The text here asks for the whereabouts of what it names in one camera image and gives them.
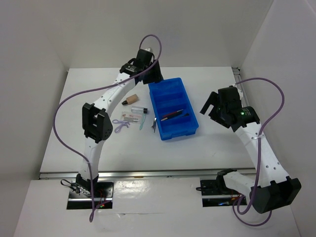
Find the red silver lip pencil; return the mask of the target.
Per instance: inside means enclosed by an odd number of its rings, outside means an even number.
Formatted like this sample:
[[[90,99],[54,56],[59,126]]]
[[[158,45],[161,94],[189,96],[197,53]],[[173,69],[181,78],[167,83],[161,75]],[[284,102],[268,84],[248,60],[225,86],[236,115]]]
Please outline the red silver lip pencil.
[[[169,113],[169,114],[163,115],[163,118],[168,118],[168,117],[174,116],[174,115],[176,115],[176,114],[182,113],[182,111],[183,111],[183,109],[180,109],[180,110],[171,112],[171,113]]]

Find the beige foundation bottle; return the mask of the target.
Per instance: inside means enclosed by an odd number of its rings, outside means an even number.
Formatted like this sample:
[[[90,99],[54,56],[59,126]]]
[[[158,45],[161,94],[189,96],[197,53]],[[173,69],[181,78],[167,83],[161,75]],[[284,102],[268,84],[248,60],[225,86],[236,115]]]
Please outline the beige foundation bottle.
[[[131,105],[135,102],[137,102],[139,100],[139,97],[137,96],[137,94],[133,94],[129,97],[127,97],[121,104],[123,106],[127,106],[127,105]]]

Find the mint eyebrow razor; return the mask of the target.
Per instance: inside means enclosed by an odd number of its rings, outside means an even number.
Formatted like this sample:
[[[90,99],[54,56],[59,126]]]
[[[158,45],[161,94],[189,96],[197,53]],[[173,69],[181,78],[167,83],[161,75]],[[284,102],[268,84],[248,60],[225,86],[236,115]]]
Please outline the mint eyebrow razor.
[[[147,114],[142,114],[142,120],[140,122],[139,130],[142,130]]]

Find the clear bottle black cap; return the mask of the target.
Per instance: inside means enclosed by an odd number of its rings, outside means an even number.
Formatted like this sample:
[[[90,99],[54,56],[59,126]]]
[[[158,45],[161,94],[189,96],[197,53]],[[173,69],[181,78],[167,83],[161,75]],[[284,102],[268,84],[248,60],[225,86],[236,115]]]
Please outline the clear bottle black cap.
[[[132,106],[131,107],[131,112],[134,114],[147,114],[148,109],[145,107],[139,107],[139,106]]]

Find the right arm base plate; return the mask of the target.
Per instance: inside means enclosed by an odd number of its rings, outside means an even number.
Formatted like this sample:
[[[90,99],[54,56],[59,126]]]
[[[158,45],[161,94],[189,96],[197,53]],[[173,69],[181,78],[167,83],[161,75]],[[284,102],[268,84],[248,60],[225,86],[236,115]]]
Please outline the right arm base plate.
[[[196,191],[201,193],[203,207],[232,206],[241,194],[232,189],[221,189],[216,179],[200,180]]]

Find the purple eyelash applicator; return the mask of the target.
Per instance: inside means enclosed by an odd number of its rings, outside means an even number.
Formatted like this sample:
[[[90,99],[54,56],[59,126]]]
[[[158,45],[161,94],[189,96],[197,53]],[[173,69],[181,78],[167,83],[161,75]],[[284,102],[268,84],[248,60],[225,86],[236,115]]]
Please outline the purple eyelash applicator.
[[[123,121],[123,120],[118,120],[118,119],[114,119],[112,121],[113,124],[117,124],[118,126],[114,129],[114,132],[115,133],[120,133],[121,132],[121,129],[123,127],[127,127],[129,128],[130,127],[130,123],[128,121]]]

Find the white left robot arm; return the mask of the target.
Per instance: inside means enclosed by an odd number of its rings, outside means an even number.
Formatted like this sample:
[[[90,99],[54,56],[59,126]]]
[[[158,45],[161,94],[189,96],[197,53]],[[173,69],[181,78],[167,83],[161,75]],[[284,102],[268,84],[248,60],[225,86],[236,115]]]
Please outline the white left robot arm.
[[[79,190],[86,197],[97,193],[98,167],[104,142],[110,137],[113,125],[110,120],[116,106],[139,82],[158,83],[163,80],[158,60],[152,49],[139,49],[137,56],[124,64],[114,82],[94,103],[82,107],[82,127],[85,147],[80,171],[76,176]]]

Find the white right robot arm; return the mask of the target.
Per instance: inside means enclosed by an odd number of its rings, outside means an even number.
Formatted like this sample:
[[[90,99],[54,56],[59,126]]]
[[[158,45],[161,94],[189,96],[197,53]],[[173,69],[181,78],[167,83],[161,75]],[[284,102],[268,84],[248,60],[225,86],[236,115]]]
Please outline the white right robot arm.
[[[256,169],[255,179],[232,168],[219,171],[216,190],[222,194],[239,192],[260,214],[290,205],[302,187],[301,182],[291,178],[282,167],[263,134],[255,110],[242,105],[239,90],[229,86],[211,92],[200,113],[205,114],[209,107],[209,117],[236,133]]]

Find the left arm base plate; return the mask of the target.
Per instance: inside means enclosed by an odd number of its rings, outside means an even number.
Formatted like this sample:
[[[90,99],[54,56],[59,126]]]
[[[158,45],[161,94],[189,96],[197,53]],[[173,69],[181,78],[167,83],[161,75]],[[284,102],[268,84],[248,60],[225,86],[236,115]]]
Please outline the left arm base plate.
[[[66,179],[60,181],[62,186],[69,188],[67,209],[68,210],[85,210],[92,208],[90,192],[81,188],[75,182]],[[94,203],[99,209],[113,208],[113,191],[114,182],[99,182],[94,188]]]

